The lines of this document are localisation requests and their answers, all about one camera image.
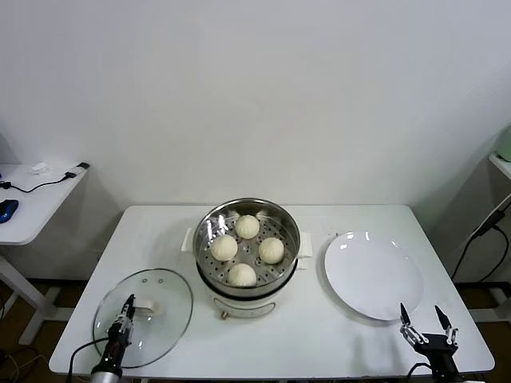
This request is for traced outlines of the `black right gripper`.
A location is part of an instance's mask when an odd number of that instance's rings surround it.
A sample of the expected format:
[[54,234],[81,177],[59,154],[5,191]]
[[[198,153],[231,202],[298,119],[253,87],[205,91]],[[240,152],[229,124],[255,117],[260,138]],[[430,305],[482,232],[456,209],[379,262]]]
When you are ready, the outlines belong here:
[[458,328],[452,326],[447,315],[439,306],[434,307],[438,320],[445,332],[442,334],[420,334],[411,324],[410,317],[400,304],[400,333],[405,340],[413,345],[413,349],[426,357],[433,373],[458,373],[453,355],[458,350],[456,347]]

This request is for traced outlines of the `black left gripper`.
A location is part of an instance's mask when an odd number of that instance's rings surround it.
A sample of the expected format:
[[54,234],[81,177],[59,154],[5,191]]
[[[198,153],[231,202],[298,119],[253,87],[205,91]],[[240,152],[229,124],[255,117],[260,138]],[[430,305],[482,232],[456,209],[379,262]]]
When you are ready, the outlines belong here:
[[132,315],[135,313],[134,302],[135,295],[129,295],[125,301],[124,309],[109,327],[104,357],[124,357],[127,347],[131,344]]

